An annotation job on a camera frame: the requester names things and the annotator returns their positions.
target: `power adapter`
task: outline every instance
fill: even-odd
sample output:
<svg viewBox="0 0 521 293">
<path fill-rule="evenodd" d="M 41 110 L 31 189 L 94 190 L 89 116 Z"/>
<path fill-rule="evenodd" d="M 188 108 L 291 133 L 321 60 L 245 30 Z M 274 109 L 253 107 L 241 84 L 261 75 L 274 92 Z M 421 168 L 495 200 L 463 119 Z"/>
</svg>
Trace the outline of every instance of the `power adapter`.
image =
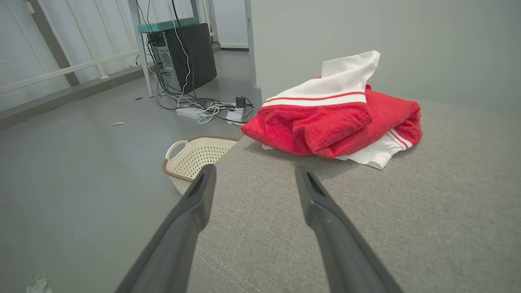
<svg viewBox="0 0 521 293">
<path fill-rule="evenodd" d="M 243 96 L 236 97 L 235 105 L 237 106 L 237 108 L 246 108 L 246 98 Z"/>
</svg>

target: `small debris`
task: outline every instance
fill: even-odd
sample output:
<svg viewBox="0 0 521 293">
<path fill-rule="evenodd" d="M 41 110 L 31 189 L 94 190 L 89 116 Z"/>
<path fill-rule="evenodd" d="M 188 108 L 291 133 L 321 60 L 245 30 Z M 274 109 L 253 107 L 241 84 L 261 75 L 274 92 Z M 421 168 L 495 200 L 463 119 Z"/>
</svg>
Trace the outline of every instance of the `small debris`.
<svg viewBox="0 0 521 293">
<path fill-rule="evenodd" d="M 33 287 L 27 287 L 27 293 L 53 293 L 53 291 L 47 287 L 49 281 L 47 280 L 47 274 L 41 274 L 36 277 L 35 284 Z"/>
</svg>

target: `baseboard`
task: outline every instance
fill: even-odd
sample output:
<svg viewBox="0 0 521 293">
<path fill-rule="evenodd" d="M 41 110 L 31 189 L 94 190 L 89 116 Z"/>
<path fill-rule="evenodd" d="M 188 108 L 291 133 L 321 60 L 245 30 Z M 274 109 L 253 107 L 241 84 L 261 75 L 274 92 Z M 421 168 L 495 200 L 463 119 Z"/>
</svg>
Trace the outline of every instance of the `baseboard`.
<svg viewBox="0 0 521 293">
<path fill-rule="evenodd" d="M 250 50 L 248 48 L 221 48 L 221 51 L 237 51 L 237 52 L 249 52 Z"/>
<path fill-rule="evenodd" d="M 248 45 L 229 45 L 221 44 L 221 50 L 223 51 L 248 51 Z"/>
</svg>

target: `gray wall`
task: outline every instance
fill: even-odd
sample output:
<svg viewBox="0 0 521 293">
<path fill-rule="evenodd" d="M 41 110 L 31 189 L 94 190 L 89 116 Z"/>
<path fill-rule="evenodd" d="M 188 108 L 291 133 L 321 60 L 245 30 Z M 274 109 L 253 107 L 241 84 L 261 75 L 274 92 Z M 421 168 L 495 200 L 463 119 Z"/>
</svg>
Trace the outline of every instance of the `gray wall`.
<svg viewBox="0 0 521 293">
<path fill-rule="evenodd" d="M 252 14 L 263 99 L 378 50 L 377 91 L 521 109 L 519 0 L 252 0 Z"/>
</svg>

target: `computer tower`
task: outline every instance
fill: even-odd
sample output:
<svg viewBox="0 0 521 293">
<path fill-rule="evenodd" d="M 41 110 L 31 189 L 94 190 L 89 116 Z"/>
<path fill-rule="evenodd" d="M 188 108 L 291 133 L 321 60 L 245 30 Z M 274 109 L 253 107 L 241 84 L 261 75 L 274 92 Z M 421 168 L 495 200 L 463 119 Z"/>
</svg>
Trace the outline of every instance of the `computer tower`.
<svg viewBox="0 0 521 293">
<path fill-rule="evenodd" d="M 208 25 L 201 23 L 162 32 L 148 33 L 148 39 L 150 40 L 155 59 L 157 62 L 160 62 L 159 72 L 165 84 L 182 90 L 189 68 L 187 66 L 187 57 L 183 52 L 175 30 L 177 30 L 184 50 L 190 58 L 188 65 L 191 73 L 188 76 L 185 92 L 191 92 L 194 86 L 198 88 L 217 76 Z"/>
</svg>

